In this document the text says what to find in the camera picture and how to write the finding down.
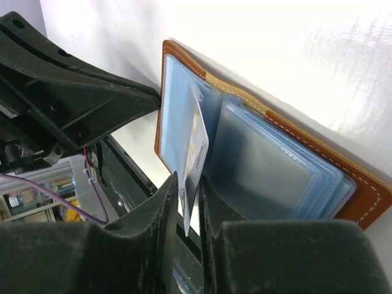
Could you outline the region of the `silver VIP credit card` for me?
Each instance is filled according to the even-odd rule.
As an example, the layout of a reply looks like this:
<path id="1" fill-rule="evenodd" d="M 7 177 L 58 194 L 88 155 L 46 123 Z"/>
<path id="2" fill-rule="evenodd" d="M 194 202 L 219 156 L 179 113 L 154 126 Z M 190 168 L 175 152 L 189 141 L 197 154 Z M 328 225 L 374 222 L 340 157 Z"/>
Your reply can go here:
<path id="1" fill-rule="evenodd" d="M 189 235 L 197 187 L 209 147 L 208 133 L 200 107 L 202 97 L 197 85 L 194 82 L 190 83 L 183 124 L 185 143 L 181 166 L 184 171 L 181 173 L 183 178 L 179 186 L 179 196 L 183 209 L 184 233 L 186 236 Z"/>

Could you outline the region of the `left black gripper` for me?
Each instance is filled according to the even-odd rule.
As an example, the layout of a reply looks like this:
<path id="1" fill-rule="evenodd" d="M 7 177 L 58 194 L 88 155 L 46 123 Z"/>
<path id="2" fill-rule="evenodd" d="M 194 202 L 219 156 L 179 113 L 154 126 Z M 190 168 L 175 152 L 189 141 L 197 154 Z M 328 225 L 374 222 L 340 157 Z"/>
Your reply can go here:
<path id="1" fill-rule="evenodd" d="M 21 15 L 1 17 L 1 173 L 51 167 L 159 108 L 149 86 L 59 48 Z"/>

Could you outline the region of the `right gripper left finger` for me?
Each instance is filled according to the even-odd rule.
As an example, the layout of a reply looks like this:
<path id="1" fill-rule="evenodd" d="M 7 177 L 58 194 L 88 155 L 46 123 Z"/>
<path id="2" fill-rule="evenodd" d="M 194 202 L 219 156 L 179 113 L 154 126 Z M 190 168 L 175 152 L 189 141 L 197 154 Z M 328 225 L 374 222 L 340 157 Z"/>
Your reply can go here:
<path id="1" fill-rule="evenodd" d="M 153 196 L 178 206 L 178 177 Z M 110 293 L 113 246 L 129 237 L 92 222 L 9 222 L 1 225 L 2 293 Z"/>

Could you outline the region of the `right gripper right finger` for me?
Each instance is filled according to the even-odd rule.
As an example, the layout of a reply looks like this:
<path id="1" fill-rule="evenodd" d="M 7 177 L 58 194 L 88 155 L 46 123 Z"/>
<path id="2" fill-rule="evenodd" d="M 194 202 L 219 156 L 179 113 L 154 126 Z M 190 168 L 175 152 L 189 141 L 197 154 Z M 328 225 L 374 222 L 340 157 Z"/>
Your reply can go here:
<path id="1" fill-rule="evenodd" d="M 198 185 L 206 293 L 390 293 L 376 253 L 349 220 L 249 220 Z"/>

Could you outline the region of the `brown leather card holder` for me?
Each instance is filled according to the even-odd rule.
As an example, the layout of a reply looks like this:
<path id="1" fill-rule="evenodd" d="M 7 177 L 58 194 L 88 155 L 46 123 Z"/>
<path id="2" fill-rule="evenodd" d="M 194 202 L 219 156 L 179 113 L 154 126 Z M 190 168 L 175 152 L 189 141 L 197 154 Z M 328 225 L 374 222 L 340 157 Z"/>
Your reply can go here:
<path id="1" fill-rule="evenodd" d="M 208 72 L 172 40 L 162 44 L 155 151 L 182 180 L 190 83 L 209 138 L 202 176 L 249 219 L 340 218 L 368 228 L 391 206 L 391 186 L 282 116 L 263 99 Z"/>

